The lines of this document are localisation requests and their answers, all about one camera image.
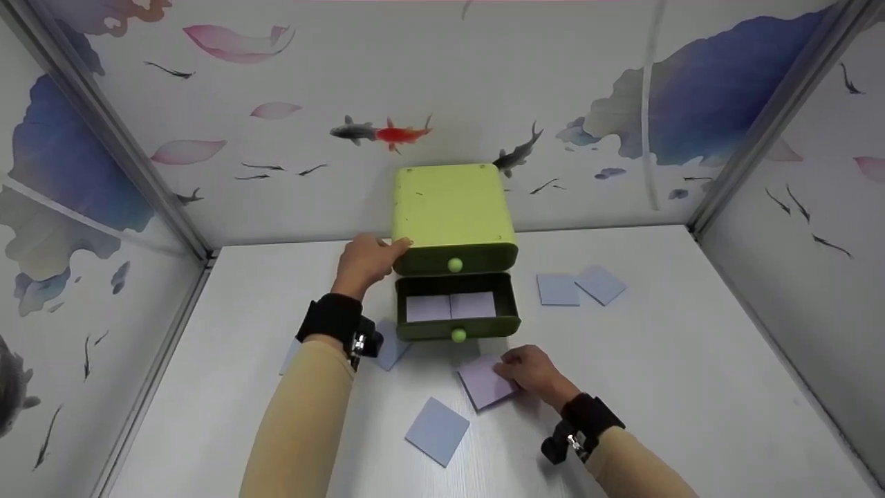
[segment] metal frame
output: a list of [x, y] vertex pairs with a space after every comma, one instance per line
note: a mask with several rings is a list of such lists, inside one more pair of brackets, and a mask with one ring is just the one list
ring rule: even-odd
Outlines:
[[178, 204], [172, 201], [175, 196], [104, 98], [91, 72], [52, 22], [49, 12], [38, 1], [34, 3], [37, 5], [27, 0], [0, 0], [0, 18], [6, 21], [37, 64], [83, 116], [120, 169], [188, 249], [189, 256], [205, 264], [211, 247]]
[[790, 120], [885, 0], [842, 0], [833, 9], [759, 114], [742, 144], [687, 223], [700, 242]]

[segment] hand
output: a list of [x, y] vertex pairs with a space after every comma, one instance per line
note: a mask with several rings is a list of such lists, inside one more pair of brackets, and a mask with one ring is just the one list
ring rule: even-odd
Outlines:
[[338, 259], [338, 275], [332, 292], [363, 300], [366, 291], [393, 271], [393, 263], [412, 245], [403, 237], [393, 245], [367, 233], [361, 233], [344, 247]]
[[515, 381], [557, 412], [561, 413], [567, 402], [581, 394], [581, 390], [559, 373], [550, 357], [538, 346], [513, 348], [501, 356], [501, 361], [494, 367], [496, 374]]

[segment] tabletop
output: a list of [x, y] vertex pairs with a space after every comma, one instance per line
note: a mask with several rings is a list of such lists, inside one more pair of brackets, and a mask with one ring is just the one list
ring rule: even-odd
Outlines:
[[[236, 496], [281, 363], [344, 242], [230, 246], [212, 271], [112, 496]], [[875, 496], [682, 226], [520, 233], [523, 320], [509, 338], [417, 343], [390, 372], [363, 361], [328, 496], [595, 496], [574, 455], [547, 463], [557, 422], [516, 396], [477, 414], [455, 368], [537, 344], [701, 496]], [[607, 307], [542, 307], [535, 276], [598, 264], [627, 284]], [[394, 278], [364, 314], [394, 317]], [[404, 440], [435, 397], [470, 421], [448, 468]]]

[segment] drawer knob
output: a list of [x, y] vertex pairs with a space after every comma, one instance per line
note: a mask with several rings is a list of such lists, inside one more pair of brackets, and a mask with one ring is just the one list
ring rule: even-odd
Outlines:
[[467, 338], [467, 331], [464, 329], [455, 329], [451, 332], [451, 340], [455, 342], [464, 342]]
[[464, 267], [464, 262], [460, 258], [452, 258], [449, 260], [449, 271], [458, 273]]

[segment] purple sticky note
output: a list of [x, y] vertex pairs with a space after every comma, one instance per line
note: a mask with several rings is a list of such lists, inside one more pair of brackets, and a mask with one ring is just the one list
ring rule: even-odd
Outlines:
[[390, 371], [412, 344], [399, 340], [396, 336], [396, 324], [390, 320], [381, 320], [375, 324], [375, 329], [384, 336], [384, 344], [381, 345], [381, 351], [375, 362], [381, 368]]
[[436, 398], [430, 398], [405, 434], [405, 439], [446, 467], [469, 426], [470, 421], [466, 418]]
[[486, 354], [458, 368], [461, 382], [477, 411], [516, 392], [516, 385], [492, 370], [492, 366], [500, 362], [499, 356]]
[[538, 292], [544, 306], [580, 306], [581, 296], [571, 275], [538, 274]]
[[627, 289], [626, 284], [599, 265], [587, 267], [574, 279], [574, 282], [603, 306]]
[[452, 294], [449, 298], [453, 319], [496, 316], [495, 294], [492, 292]]
[[449, 296], [408, 296], [405, 298], [406, 322], [451, 320]]

